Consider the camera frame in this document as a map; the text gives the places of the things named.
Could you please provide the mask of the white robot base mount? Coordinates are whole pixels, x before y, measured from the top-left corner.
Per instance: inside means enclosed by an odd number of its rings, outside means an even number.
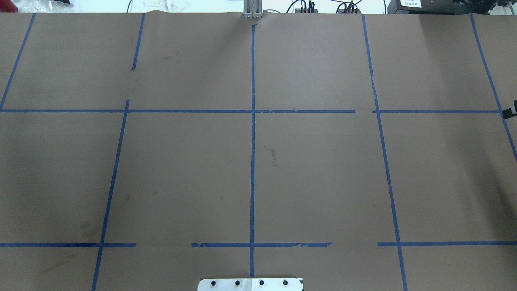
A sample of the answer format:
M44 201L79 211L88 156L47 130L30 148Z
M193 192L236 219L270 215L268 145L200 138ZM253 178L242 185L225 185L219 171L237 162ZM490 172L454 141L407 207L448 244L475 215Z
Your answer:
M207 278L198 291L303 291L302 278Z

